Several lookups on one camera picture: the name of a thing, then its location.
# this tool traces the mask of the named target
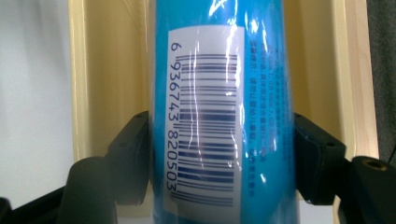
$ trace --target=barcode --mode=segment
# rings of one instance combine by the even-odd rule
[[[213,214],[233,214],[229,220],[234,222],[240,212],[244,42],[230,51],[224,43],[206,43],[207,50],[202,50],[201,41],[203,52],[192,52],[195,42],[185,42],[170,36],[167,195],[177,204],[179,216],[213,222]]]
[[[179,188],[172,197],[233,206],[237,56],[182,55],[176,61],[187,62],[181,65],[179,122],[174,123]]]

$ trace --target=barcode label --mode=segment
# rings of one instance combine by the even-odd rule
[[[208,223],[239,223],[244,28],[169,32],[164,208]]]

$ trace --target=blue cylinder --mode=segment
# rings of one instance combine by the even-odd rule
[[[298,223],[281,0],[157,0],[154,222]]]

